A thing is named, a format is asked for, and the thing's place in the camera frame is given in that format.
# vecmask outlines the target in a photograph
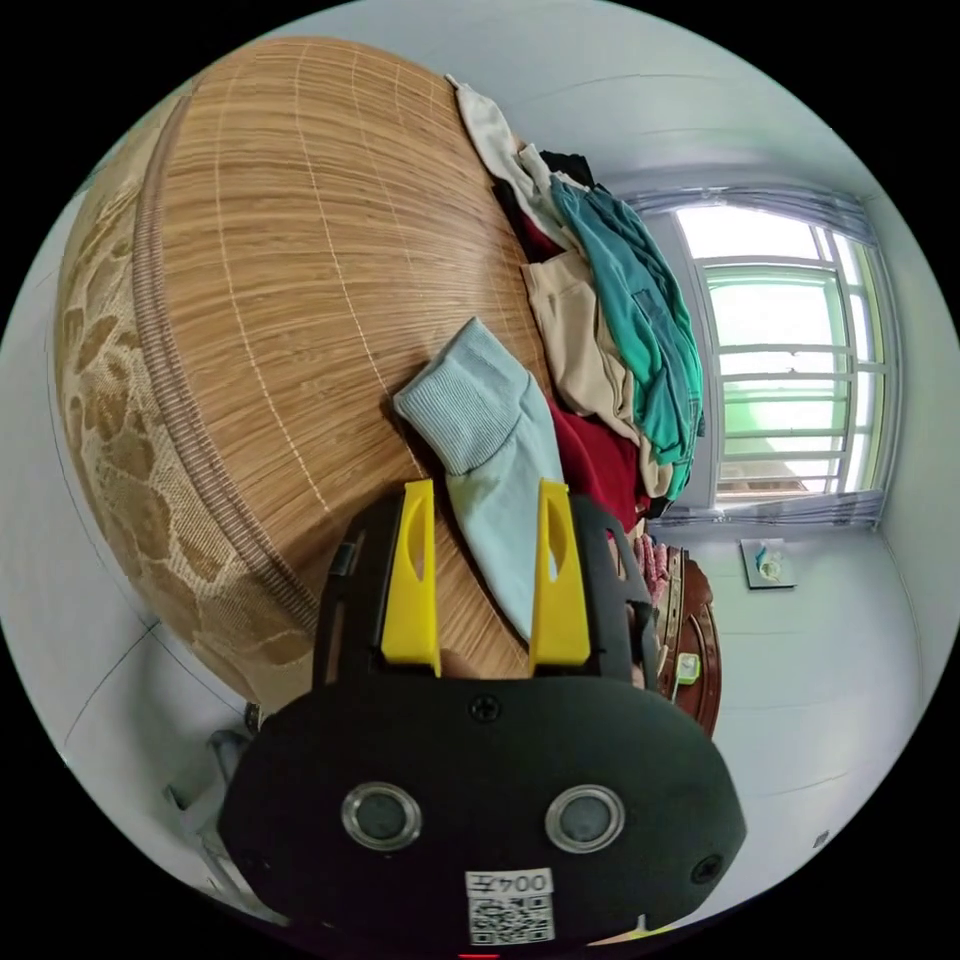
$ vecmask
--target bed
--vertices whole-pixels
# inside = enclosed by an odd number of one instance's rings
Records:
[[[390,396],[473,315],[552,396],[522,262],[449,83],[340,40],[228,56],[92,182],[56,315],[73,466],[145,601],[265,712],[309,688],[350,517],[442,476]],[[442,643],[523,676],[436,489]]]

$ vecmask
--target screw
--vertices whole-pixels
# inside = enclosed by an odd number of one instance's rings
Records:
[[[493,723],[500,716],[500,701],[487,693],[482,693],[470,701],[470,716],[477,723]]]
[[[690,874],[690,879],[697,884],[710,883],[717,878],[720,873],[720,867],[723,864],[723,857],[713,854],[705,860],[701,860]]]

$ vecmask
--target beige pants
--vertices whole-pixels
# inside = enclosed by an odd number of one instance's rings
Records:
[[[557,392],[583,417],[599,417],[637,447],[647,495],[662,497],[671,465],[653,458],[650,441],[633,421],[633,374],[623,365],[597,300],[590,265],[576,250],[521,268],[533,316]]]

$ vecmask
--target light blue sock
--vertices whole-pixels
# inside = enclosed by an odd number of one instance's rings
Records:
[[[443,462],[477,566],[529,641],[540,481],[563,480],[540,387],[474,317],[394,397],[394,406]]]

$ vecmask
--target window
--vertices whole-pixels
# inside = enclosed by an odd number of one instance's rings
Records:
[[[873,489],[888,375],[870,252],[799,220],[732,206],[674,214],[704,293],[716,500]]]

